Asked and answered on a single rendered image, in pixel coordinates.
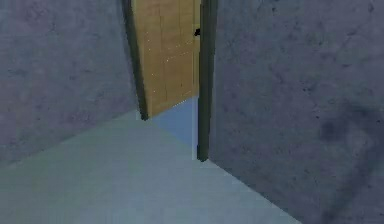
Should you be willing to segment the light brown wooden room door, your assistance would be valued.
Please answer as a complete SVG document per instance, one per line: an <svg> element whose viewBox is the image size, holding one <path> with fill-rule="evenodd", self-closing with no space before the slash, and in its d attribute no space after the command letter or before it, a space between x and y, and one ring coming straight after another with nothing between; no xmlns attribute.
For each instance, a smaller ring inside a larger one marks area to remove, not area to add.
<svg viewBox="0 0 384 224"><path fill-rule="evenodd" d="M132 0L147 113L198 94L201 0Z"/></svg>

